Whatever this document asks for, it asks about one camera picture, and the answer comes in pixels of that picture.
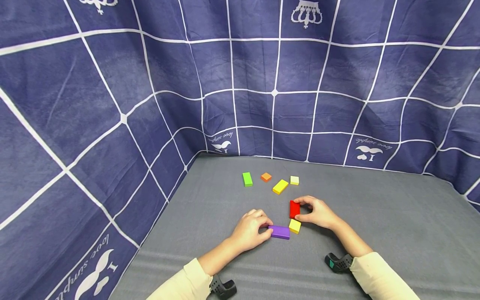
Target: wrist strap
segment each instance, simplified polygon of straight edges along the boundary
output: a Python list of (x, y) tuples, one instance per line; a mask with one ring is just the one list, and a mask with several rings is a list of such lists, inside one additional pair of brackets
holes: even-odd
[(210, 283), (210, 291), (218, 296), (220, 300), (227, 300), (237, 293), (237, 287), (233, 280), (222, 283), (217, 274), (213, 276)]
[(325, 263), (334, 271), (335, 273), (343, 273), (350, 270), (352, 265), (353, 258), (350, 254), (345, 255), (342, 258), (338, 258), (333, 253), (329, 253), (325, 257)]

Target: person's left hand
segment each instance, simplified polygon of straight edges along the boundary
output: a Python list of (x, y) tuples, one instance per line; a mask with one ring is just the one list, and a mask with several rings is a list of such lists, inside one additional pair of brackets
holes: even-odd
[(273, 225), (265, 212), (261, 209), (252, 209), (243, 215), (239, 223), (228, 238), (238, 254), (253, 249), (272, 236), (273, 229), (267, 229), (263, 233), (258, 233), (261, 227)]

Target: wooden block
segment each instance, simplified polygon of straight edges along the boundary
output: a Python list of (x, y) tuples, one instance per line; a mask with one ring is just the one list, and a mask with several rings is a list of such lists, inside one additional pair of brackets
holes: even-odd
[(299, 221), (291, 219), (288, 228), (290, 228), (291, 232), (298, 234), (300, 232), (300, 226), (301, 223)]
[(300, 179), (298, 176), (290, 176), (290, 184), (298, 185), (300, 183)]
[(300, 203), (295, 203), (290, 200), (290, 219), (295, 219), (296, 215), (300, 214)]
[(269, 226), (268, 228), (273, 229), (272, 238), (284, 239), (284, 240), (290, 239), (290, 231), (288, 230), (287, 227), (272, 225), (272, 226)]
[(269, 182), (272, 179), (272, 175), (264, 173), (260, 178), (265, 182)]
[(245, 187), (253, 186), (252, 176), (250, 175), (250, 172), (242, 173), (242, 175)]
[(288, 186), (288, 182), (285, 180), (281, 179), (274, 187), (273, 187), (273, 192), (277, 195), (280, 195), (283, 190)]

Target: green block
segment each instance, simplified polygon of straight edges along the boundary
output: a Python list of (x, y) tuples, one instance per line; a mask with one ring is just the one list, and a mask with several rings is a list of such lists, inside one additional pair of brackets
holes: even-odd
[(253, 181), (252, 177), (250, 176), (250, 172), (243, 173), (243, 183), (245, 184), (245, 187), (252, 186)]

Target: yellow block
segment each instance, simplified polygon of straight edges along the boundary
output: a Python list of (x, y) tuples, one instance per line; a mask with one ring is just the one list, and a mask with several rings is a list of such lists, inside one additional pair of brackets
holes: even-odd
[(299, 182), (300, 182), (300, 179), (298, 176), (290, 176), (290, 184), (298, 185)]
[(287, 185), (288, 182), (282, 179), (273, 187), (272, 190), (275, 194), (280, 195), (281, 192), (283, 192), (283, 190), (287, 187)]
[(288, 228), (290, 228), (291, 232), (298, 234), (300, 231), (300, 226), (301, 223), (299, 221), (290, 219), (290, 225), (288, 226)]

